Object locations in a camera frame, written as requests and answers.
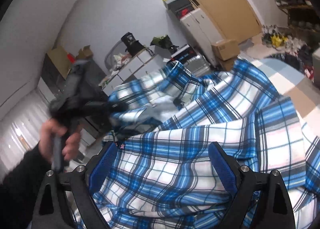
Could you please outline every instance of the black sleeve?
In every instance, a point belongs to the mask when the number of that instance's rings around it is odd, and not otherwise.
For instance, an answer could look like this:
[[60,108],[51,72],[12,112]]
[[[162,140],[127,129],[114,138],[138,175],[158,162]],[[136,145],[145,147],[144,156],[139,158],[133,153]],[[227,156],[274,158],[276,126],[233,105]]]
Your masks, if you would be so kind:
[[37,145],[4,178],[0,185],[2,228],[25,229],[28,226],[41,182],[50,169],[51,165],[41,156]]

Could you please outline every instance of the silver bolt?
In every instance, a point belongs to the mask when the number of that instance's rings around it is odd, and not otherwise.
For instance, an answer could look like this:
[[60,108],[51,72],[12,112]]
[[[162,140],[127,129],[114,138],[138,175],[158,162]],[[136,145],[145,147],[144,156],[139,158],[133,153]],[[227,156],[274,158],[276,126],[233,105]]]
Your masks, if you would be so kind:
[[77,166],[76,170],[77,170],[77,172],[84,171],[84,165]]
[[275,170],[272,171],[272,174],[273,174],[274,176],[279,176],[279,175],[280,175],[280,172],[275,169]]
[[243,165],[243,166],[241,166],[241,170],[242,170],[243,172],[248,172],[248,171],[249,171],[249,167],[246,166],[246,165]]
[[49,170],[47,171],[47,173],[45,173],[47,176],[52,176],[53,175],[53,170]]

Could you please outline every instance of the plaid shirt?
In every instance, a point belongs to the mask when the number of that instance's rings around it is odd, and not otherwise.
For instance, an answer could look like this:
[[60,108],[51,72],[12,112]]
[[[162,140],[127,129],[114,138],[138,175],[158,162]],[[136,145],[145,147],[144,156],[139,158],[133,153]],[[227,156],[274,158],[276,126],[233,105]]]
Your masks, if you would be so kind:
[[[212,141],[253,171],[278,169],[297,228],[314,219],[320,194],[319,138],[306,124],[301,128],[302,119],[290,98],[280,96],[249,62],[238,60],[231,73],[202,78],[172,63],[159,73],[119,86],[110,99],[130,105],[130,111],[113,116],[115,133],[104,138],[118,139],[125,147],[93,196],[111,228],[218,224],[230,194],[209,160]],[[256,201],[254,197],[246,227]],[[76,217],[83,226],[78,213]]]

